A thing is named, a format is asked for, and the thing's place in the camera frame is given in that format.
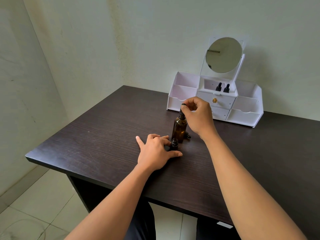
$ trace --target tiled floor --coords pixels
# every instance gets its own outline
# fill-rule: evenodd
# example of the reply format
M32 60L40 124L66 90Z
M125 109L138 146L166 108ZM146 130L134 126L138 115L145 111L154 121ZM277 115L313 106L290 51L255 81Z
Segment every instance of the tiled floor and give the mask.
M196 239L196 218L150 205L157 240ZM66 175L49 170L0 214L0 233L7 228L12 239L62 240L87 214Z

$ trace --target table leg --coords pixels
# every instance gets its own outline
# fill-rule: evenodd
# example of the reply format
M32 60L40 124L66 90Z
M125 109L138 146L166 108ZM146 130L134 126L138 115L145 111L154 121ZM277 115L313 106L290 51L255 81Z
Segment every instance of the table leg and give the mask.
M112 191L83 179L67 176L88 212L91 212Z

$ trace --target tabletop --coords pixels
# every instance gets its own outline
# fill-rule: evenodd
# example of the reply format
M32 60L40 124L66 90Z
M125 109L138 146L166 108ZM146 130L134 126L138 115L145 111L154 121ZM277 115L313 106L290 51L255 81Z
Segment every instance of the tabletop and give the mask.
M113 189L137 164L136 136L171 136L168 94L122 86L29 152L29 161ZM307 236L320 236L320 121L264 112L256 128L214 120L244 167ZM151 175L150 201L232 224L210 154L187 127L181 158Z

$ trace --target drawer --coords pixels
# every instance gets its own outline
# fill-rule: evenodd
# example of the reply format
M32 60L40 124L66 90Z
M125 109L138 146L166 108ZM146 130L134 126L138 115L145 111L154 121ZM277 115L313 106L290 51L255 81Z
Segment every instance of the drawer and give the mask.
M200 92L198 91L197 97L203 99L210 103L210 106L224 108L224 109L231 109L232 104L235 100L234 97L228 97L224 95L214 95L213 93L208 92Z
M218 120L226 120L230 110L223 108L211 107L212 117Z

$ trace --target person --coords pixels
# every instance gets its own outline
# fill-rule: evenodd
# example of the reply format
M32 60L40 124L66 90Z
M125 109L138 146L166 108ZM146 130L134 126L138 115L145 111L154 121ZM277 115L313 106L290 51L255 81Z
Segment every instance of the person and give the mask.
M210 104L198 97L189 98L184 104L181 109L189 127L201 137L210 152L223 198L236 228L228 229L210 219L199 218L197 240L306 239L293 220L219 137ZM144 144L137 136L141 152L135 168L66 240L155 239L152 209L148 202L140 199L140 195L152 172L161 169L169 158L182 156L180 151L165 151L164 145L170 145L168 138L150 134Z

